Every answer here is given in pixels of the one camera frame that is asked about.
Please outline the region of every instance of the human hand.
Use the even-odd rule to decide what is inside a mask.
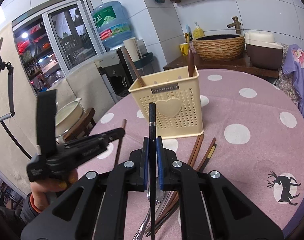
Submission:
[[[74,169],[71,171],[68,181],[73,184],[78,180],[77,170]],[[60,192],[66,190],[68,184],[65,181],[59,179],[43,179],[35,182],[31,182],[31,192],[33,196],[34,206],[43,211],[49,206],[46,194],[47,192]]]

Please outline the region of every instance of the jianhao label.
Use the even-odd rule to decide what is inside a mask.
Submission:
[[[178,87],[178,83],[172,84],[169,86],[164,86],[164,87],[158,87],[158,88],[151,88],[152,94],[158,94],[158,93],[163,93],[163,92],[168,92],[172,90],[178,90],[180,89]]]

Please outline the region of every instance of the pink tablecloth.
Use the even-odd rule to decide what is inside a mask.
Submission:
[[[199,74],[205,137],[195,167],[216,137],[217,148],[205,172],[220,171],[283,229],[304,197],[303,117],[290,98],[263,79],[228,70],[200,70]],[[143,137],[148,136],[148,123],[132,96],[113,106],[92,131],[114,129],[122,119],[128,122],[119,163],[141,148]],[[187,162],[195,140],[170,139],[163,144],[176,151],[179,160]],[[107,152],[79,167],[79,176],[90,170],[112,170],[116,148],[117,141]],[[267,177],[272,172],[282,182],[269,188]],[[293,179],[299,186],[292,185],[286,192],[283,187],[289,182],[296,184]],[[124,239],[133,238],[148,209],[145,192],[129,192]],[[180,238],[177,211],[156,239]]]

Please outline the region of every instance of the utensil holder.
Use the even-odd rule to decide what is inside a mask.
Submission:
[[[199,91],[199,73],[189,77],[188,67],[143,76],[129,92],[149,120],[149,103],[156,104],[156,135],[163,139],[197,136],[204,132]]]

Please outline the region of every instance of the water bottle label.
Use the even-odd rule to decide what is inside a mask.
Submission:
[[[105,41],[109,38],[112,38],[115,34],[122,33],[122,32],[128,32],[128,31],[130,31],[129,25],[127,23],[121,23],[121,24],[115,25],[105,31],[102,31],[100,33],[100,37],[101,37],[102,41]]]
[[[116,15],[112,6],[106,7],[93,15],[93,20],[97,28],[114,19],[116,19]]]

